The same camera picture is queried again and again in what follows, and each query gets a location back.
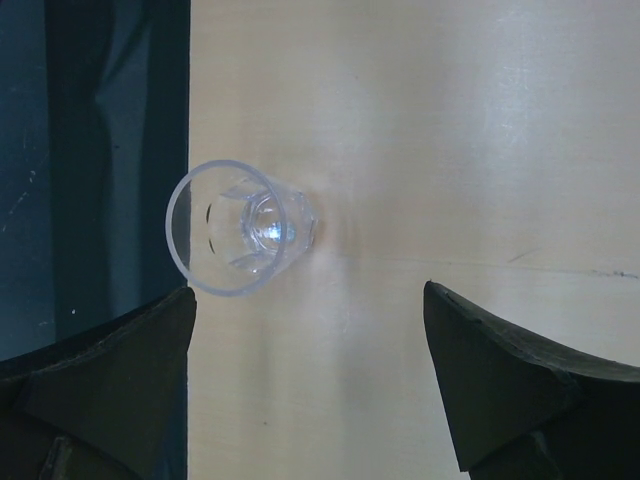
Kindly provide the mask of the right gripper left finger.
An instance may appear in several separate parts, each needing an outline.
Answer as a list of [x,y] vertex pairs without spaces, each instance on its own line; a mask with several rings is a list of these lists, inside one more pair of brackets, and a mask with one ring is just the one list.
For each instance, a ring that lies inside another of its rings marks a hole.
[[195,325],[182,287],[1,363],[4,479],[150,479]]

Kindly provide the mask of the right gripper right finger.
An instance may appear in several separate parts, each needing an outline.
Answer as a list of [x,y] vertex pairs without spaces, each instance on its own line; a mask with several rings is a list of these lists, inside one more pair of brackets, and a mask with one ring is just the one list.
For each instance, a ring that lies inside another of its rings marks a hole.
[[638,478],[638,368],[545,338],[432,281],[423,317],[470,478]]

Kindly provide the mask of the clear glass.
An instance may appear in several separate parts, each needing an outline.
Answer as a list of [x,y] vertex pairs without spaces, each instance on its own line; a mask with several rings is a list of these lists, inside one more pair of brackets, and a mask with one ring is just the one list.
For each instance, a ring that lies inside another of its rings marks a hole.
[[318,216],[299,189],[237,160],[213,160],[187,173],[165,215],[177,269],[221,297],[251,294],[312,245]]

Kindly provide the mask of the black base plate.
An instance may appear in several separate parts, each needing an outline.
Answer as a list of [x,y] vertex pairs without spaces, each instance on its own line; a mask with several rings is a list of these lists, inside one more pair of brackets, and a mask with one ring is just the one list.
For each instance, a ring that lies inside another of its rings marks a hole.
[[[187,1],[1,5],[1,363],[182,287],[165,210],[188,166]],[[186,367],[159,467],[183,479]]]

